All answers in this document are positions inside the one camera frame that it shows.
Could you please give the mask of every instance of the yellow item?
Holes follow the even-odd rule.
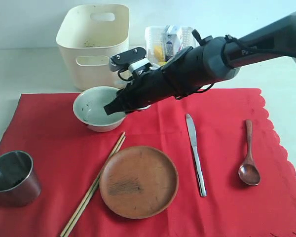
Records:
[[[163,65],[165,65],[167,62],[158,62],[157,64],[159,65],[159,66],[163,66]]]
[[[158,62],[161,62],[164,60],[161,46],[154,46],[153,47],[153,54],[154,54],[155,58],[158,60]]]

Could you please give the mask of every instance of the stainless steel cup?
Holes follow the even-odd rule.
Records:
[[[26,205],[35,200],[41,186],[34,172],[32,157],[23,151],[0,156],[0,196],[11,204]]]

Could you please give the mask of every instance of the round wooden plate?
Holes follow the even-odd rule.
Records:
[[[161,151],[146,146],[130,147],[105,165],[100,192],[116,214],[143,219],[167,208],[178,190],[178,172]]]

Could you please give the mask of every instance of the butter knife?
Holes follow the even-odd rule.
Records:
[[[191,115],[186,114],[185,118],[186,118],[189,139],[191,141],[191,146],[192,146],[193,153],[194,153],[194,160],[195,160],[196,171],[197,171],[197,180],[198,180],[199,191],[200,191],[202,197],[206,197],[207,194],[206,194],[206,189],[205,189],[203,172],[202,172],[201,162],[199,160],[198,151],[197,151],[195,125],[194,125]]]

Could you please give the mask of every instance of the chopsticks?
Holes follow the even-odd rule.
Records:
[[[121,137],[119,138],[119,140],[117,141],[117,143],[115,144],[114,148],[112,149],[111,153],[108,156],[108,159],[106,160],[105,164],[103,165],[103,167],[106,165],[106,163],[109,161],[109,159],[111,158],[111,156],[113,156],[115,153],[117,153],[119,151],[119,149],[121,148],[121,146],[123,145],[124,141],[125,141],[125,132],[122,133]],[[70,234],[70,232],[72,231],[72,229],[74,228],[75,224],[77,223],[77,221],[79,220],[80,216],[82,215],[83,211],[85,210],[87,204],[89,203],[89,201],[91,200],[93,194],[95,193],[95,191],[97,190],[98,186],[99,186],[99,182],[100,182],[100,175],[103,171],[103,167],[100,170],[99,174],[97,175],[97,177],[94,179],[93,183],[91,184],[89,190],[87,191],[87,193],[85,194],[84,198],[82,199],[81,203],[79,204],[78,208],[75,210],[74,214],[72,215],[72,217],[70,218],[69,222],[66,224],[65,228],[63,229],[63,231],[60,234],[60,237],[68,237],[68,235]]]

